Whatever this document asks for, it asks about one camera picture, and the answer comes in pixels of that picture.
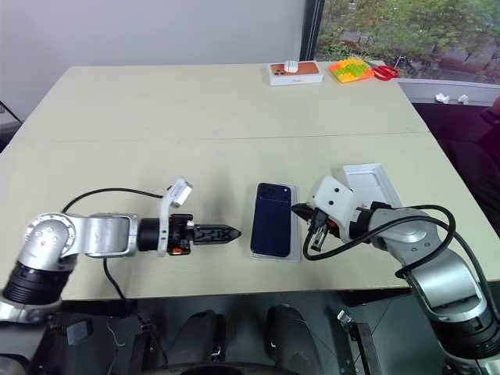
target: scissors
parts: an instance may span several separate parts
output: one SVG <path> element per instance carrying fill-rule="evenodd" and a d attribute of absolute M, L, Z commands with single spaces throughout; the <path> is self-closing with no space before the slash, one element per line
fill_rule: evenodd
<path fill-rule="evenodd" d="M 373 71 L 373 75 L 375 78 L 378 80 L 391 80 L 393 78 L 398 78 L 399 77 L 399 70 L 396 68 L 393 68 L 392 66 L 387 66 L 387 65 L 382 65 L 378 66 L 375 64 L 372 64 L 369 61 L 363 60 L 365 63 L 367 63 Z"/>

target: table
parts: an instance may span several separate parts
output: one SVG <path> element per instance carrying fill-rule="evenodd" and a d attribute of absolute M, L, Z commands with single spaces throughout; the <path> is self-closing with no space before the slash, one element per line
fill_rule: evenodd
<path fill-rule="evenodd" d="M 500 278 L 498 237 L 395 82 L 341 86 L 325 77 L 319 85 L 267 87 L 262 71 L 260 65 L 69 70 L 0 155 L 0 282 L 36 214 L 58 211 L 95 188 L 161 193 L 182 175 L 195 189 L 178 212 L 243 234 L 184 257 L 149 252 L 111 259 L 127 297 L 405 286 L 394 277 L 398 263 L 369 245 L 321 262 L 251 258 L 258 182 L 296 184 L 303 199 L 319 177 L 341 179 L 342 166 L 356 163 L 383 163 L 406 205 L 452 210 L 487 278 Z M 157 210 L 153 198 L 108 193 L 86 198 L 72 212 L 153 217 Z M 339 244 L 329 238 L 323 248 Z M 62 296 L 116 298 L 116 292 L 101 262 L 81 256 Z"/>

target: smartphone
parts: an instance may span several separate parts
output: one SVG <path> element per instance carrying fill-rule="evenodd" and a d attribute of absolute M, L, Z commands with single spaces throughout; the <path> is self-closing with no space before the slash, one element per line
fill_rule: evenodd
<path fill-rule="evenodd" d="M 283 185 L 257 187 L 253 216 L 253 252 L 284 258 L 290 255 L 291 191 Z"/>

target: window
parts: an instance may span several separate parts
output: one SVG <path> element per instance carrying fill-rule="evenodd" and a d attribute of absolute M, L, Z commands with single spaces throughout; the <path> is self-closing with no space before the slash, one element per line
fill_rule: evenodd
<path fill-rule="evenodd" d="M 500 84 L 500 0 L 325 0 L 314 57 L 352 55 L 402 77 Z"/>

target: wall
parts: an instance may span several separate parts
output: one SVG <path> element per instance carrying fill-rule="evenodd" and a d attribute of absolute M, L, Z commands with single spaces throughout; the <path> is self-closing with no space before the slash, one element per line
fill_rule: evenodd
<path fill-rule="evenodd" d="M 298 58 L 305 0 L 1 0 L 0 98 L 23 120 L 75 65 Z"/>

